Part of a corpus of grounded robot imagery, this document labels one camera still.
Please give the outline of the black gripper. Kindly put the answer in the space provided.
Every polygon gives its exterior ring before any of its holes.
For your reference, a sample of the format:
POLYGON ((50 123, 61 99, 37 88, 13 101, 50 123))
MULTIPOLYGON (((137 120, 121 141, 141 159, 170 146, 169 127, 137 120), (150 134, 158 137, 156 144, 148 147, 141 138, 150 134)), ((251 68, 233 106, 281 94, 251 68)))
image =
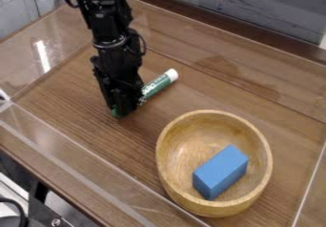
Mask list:
POLYGON ((129 115, 138 106, 144 86, 138 69, 146 45, 141 36, 120 36, 110 41, 93 39, 97 55, 90 58, 104 101, 117 115, 129 115))

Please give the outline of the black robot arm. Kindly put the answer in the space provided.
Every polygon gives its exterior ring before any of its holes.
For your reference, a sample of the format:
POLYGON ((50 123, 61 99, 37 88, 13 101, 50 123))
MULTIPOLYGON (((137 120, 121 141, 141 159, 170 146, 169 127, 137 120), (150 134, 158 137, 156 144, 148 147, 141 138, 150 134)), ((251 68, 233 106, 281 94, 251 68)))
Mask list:
POLYGON ((97 55, 90 57, 93 74, 112 116, 124 117, 138 106, 144 82, 138 75, 145 41, 130 27, 130 7, 125 0, 64 0, 80 9, 93 35, 97 55))

